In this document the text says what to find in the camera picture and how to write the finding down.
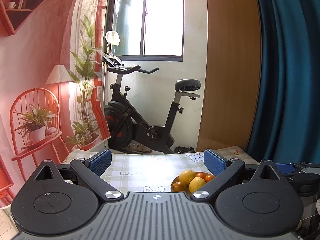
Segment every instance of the rabbit ear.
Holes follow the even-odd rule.
[[[145,186],[145,187],[143,187],[143,192],[150,193],[150,192],[153,192],[153,190],[150,187]]]
[[[159,187],[155,190],[155,192],[164,192],[164,187]]]

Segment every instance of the white flower pot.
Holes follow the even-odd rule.
[[[29,132],[30,141],[32,141],[33,143],[36,143],[43,140],[45,138],[45,128],[46,126],[41,127],[38,130]]]

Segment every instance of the teal curtain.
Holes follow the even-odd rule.
[[[320,163],[320,0],[258,0],[260,92],[248,154]]]

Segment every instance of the exercise bike seat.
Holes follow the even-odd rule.
[[[201,83],[199,80],[196,79],[181,79],[177,80],[176,84],[174,86],[174,89],[176,91],[182,91],[182,92],[187,92],[187,91],[196,91],[201,88]]]

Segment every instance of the lampshade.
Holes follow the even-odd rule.
[[[106,41],[110,42],[111,45],[118,46],[120,43],[119,34],[115,31],[108,31],[106,33]]]
[[[64,65],[56,65],[48,77],[46,84],[73,82]]]

